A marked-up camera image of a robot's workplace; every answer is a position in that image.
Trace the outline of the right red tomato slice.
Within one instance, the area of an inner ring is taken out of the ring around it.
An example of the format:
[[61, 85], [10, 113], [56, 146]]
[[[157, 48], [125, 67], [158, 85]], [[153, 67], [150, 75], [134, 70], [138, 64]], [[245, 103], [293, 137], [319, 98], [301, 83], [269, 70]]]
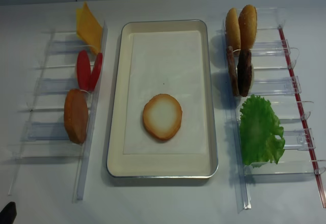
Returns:
[[93, 70], [91, 72], [90, 81], [89, 81], [89, 91], [94, 91], [96, 87], [96, 84], [99, 80], [99, 76], [101, 74], [102, 62], [103, 62], [103, 54], [99, 52], [96, 57]]

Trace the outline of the red tomato slice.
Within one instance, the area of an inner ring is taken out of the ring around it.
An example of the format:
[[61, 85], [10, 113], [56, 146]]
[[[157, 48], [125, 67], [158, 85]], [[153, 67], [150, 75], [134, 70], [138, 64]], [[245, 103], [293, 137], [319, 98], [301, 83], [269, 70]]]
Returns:
[[79, 88], [81, 90], [88, 91], [91, 76], [91, 66], [86, 50], [82, 50], [78, 54], [76, 62], [76, 75]]
[[99, 52], [96, 57], [93, 70], [91, 72], [90, 81], [89, 81], [89, 91], [94, 91], [96, 87], [96, 84], [99, 80], [99, 76], [101, 74], [102, 62], [103, 62], [103, 54]]

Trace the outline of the left brown meat patty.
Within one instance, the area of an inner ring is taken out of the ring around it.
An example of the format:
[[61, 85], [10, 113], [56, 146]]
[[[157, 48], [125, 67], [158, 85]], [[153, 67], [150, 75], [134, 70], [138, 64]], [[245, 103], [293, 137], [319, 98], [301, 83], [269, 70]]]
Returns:
[[226, 52], [227, 52], [228, 72], [231, 80], [232, 93], [234, 96], [239, 96], [237, 73], [235, 68], [232, 46], [228, 46]]

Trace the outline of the brown meat patty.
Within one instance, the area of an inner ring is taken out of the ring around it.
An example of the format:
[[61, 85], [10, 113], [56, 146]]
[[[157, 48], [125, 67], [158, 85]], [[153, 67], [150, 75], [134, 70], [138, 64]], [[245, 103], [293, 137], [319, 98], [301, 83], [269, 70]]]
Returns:
[[237, 73], [235, 68], [232, 46], [228, 46], [226, 52], [227, 52], [228, 72], [231, 80], [232, 93], [234, 96], [239, 96]]
[[237, 65], [237, 79], [239, 94], [246, 97], [249, 93], [252, 82], [252, 64], [251, 51], [249, 49], [242, 49], [238, 58]]

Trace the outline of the left red tomato slice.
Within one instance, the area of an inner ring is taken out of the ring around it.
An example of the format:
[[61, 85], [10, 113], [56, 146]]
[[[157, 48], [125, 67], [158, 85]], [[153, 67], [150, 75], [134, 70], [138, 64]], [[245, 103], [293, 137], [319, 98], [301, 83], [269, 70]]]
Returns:
[[76, 62], [76, 75], [79, 88], [81, 90], [88, 91], [91, 76], [91, 66], [86, 50], [82, 50], [78, 54]]

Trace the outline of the right brown meat patty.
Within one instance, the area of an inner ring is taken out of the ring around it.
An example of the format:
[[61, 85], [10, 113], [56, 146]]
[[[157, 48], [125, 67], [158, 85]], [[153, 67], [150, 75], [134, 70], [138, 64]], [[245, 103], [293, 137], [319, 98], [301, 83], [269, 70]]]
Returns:
[[238, 58], [237, 65], [237, 79], [239, 94], [246, 97], [249, 93], [252, 82], [252, 64], [251, 51], [249, 49], [242, 49]]

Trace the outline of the green lettuce leaf in rack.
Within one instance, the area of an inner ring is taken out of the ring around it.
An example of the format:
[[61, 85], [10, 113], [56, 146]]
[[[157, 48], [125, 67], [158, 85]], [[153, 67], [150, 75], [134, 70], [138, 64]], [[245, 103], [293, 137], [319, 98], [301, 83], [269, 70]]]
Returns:
[[239, 134], [244, 165], [257, 162], [278, 163], [284, 153], [284, 128], [261, 96], [251, 95], [240, 109]]

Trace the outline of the yellow cheese slice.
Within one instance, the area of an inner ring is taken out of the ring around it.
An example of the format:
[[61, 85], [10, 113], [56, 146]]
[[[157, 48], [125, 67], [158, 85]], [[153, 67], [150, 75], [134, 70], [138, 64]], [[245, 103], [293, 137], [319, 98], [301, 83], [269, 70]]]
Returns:
[[90, 11], [86, 2], [82, 8], [76, 9], [76, 33], [91, 52], [97, 55], [101, 49], [102, 26]]

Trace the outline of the bun slice on tray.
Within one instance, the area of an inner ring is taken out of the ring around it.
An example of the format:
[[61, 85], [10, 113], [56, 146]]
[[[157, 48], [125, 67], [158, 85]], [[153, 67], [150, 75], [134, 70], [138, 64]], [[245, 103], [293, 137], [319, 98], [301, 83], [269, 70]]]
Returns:
[[142, 120], [151, 136], [160, 141], [168, 141], [181, 127], [181, 105], [169, 94], [158, 94], [144, 106]]

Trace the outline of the white paper liner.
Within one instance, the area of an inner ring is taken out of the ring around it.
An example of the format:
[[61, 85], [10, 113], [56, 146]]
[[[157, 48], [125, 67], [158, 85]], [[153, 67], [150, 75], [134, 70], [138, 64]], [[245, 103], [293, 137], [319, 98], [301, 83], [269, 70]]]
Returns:
[[[145, 104], [169, 94], [182, 108], [181, 127], [166, 142], [143, 126]], [[128, 89], [125, 154], [200, 154], [207, 149], [207, 122], [201, 34], [199, 31], [137, 33]]]

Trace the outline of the cream metal tray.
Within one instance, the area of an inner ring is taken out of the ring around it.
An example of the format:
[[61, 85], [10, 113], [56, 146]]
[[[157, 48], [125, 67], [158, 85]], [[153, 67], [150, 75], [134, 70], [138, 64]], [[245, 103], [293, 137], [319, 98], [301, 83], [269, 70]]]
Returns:
[[[128, 89], [137, 33], [187, 32], [201, 34], [207, 122], [207, 149], [200, 154], [125, 154]], [[207, 26], [201, 20], [130, 22], [121, 32], [117, 78], [108, 143], [108, 172], [114, 177], [209, 178], [218, 168], [218, 153], [212, 100]]]

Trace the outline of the brown bun in left rack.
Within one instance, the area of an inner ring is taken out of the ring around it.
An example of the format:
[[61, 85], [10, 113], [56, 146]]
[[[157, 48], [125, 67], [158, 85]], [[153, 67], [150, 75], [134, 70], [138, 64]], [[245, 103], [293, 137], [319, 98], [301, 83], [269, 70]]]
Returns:
[[84, 93], [78, 89], [70, 90], [64, 104], [64, 126], [73, 143], [81, 145], [85, 142], [88, 117]]

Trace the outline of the left bun top slice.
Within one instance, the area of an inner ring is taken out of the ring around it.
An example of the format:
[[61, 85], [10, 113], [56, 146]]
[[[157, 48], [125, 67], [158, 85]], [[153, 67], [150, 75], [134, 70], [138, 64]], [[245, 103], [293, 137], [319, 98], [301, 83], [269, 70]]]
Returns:
[[225, 28], [228, 45], [231, 46], [234, 51], [241, 49], [240, 28], [236, 8], [231, 8], [228, 11]]

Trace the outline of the clear acrylic right rack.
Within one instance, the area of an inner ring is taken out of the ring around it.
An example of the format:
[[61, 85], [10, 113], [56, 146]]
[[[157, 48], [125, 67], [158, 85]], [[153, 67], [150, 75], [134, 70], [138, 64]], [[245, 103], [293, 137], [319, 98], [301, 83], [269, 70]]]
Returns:
[[259, 40], [251, 51], [256, 73], [263, 78], [254, 78], [250, 95], [260, 96], [271, 102], [271, 107], [284, 127], [284, 154], [278, 162], [253, 162], [244, 164], [240, 149], [240, 110], [243, 98], [232, 96], [231, 81], [222, 82], [226, 103], [226, 133], [231, 147], [231, 174], [240, 211], [251, 208], [250, 184], [315, 179], [319, 195], [325, 201], [325, 161], [315, 155], [315, 142], [308, 126], [313, 102], [300, 98], [301, 85], [294, 74], [299, 51], [290, 47], [283, 32], [283, 21], [276, 8], [258, 10]]

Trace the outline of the clear acrylic rack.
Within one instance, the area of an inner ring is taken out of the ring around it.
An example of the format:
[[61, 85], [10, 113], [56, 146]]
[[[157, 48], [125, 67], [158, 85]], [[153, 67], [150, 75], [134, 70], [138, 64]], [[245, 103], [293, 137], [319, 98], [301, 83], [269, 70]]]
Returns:
[[283, 32], [283, 21], [276, 8], [258, 10], [259, 40], [251, 51], [256, 73], [263, 78], [254, 78], [250, 95], [260, 96], [271, 102], [271, 107], [284, 127], [284, 154], [278, 162], [253, 162], [244, 164], [240, 149], [240, 110], [243, 98], [232, 96], [231, 81], [222, 82], [226, 103], [226, 133], [231, 147], [231, 174], [240, 211], [251, 208], [250, 184], [315, 179], [319, 195], [325, 201], [325, 161], [315, 155], [315, 142], [308, 126], [313, 102], [300, 98], [301, 85], [294, 74], [299, 51], [290, 47]]
[[78, 88], [74, 68], [78, 53], [82, 50], [87, 51], [91, 64], [94, 64], [95, 57], [90, 46], [77, 38], [74, 31], [49, 33], [42, 62], [35, 67], [39, 76], [33, 90], [27, 94], [26, 106], [21, 110], [28, 114], [21, 138], [18, 143], [8, 145], [14, 164], [9, 196], [15, 191], [22, 164], [57, 164], [72, 160], [78, 163], [74, 199], [81, 201], [84, 198], [101, 82], [96, 84], [94, 91], [85, 93], [89, 119], [86, 141], [82, 145], [69, 140], [63, 118], [66, 95]]

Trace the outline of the right bun top slice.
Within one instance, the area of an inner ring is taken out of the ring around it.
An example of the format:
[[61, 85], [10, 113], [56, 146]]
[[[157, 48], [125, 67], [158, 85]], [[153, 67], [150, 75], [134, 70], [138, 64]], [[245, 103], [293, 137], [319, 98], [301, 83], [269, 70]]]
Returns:
[[238, 18], [241, 49], [251, 49], [257, 33], [257, 11], [253, 5], [246, 5]]

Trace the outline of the clear acrylic left rack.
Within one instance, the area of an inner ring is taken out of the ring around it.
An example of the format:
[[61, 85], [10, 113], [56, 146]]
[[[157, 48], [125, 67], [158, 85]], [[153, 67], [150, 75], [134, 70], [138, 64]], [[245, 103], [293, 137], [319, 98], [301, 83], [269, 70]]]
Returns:
[[74, 199], [81, 201], [84, 198], [101, 82], [96, 84], [94, 91], [85, 93], [89, 119], [86, 141], [82, 145], [69, 140], [63, 118], [66, 95], [78, 88], [74, 68], [78, 53], [82, 50], [87, 51], [91, 64], [94, 64], [95, 57], [90, 46], [77, 38], [74, 31], [49, 33], [42, 62], [35, 67], [39, 76], [33, 90], [27, 94], [26, 106], [21, 110], [28, 114], [21, 138], [18, 143], [8, 145], [14, 164], [9, 196], [15, 191], [22, 164], [57, 164], [72, 160], [78, 163]]

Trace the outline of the black object at corner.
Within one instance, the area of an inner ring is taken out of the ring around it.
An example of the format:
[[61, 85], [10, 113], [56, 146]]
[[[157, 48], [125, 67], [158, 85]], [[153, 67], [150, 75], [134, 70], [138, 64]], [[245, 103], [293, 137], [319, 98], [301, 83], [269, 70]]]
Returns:
[[9, 202], [0, 212], [0, 224], [13, 224], [16, 216], [16, 203]]

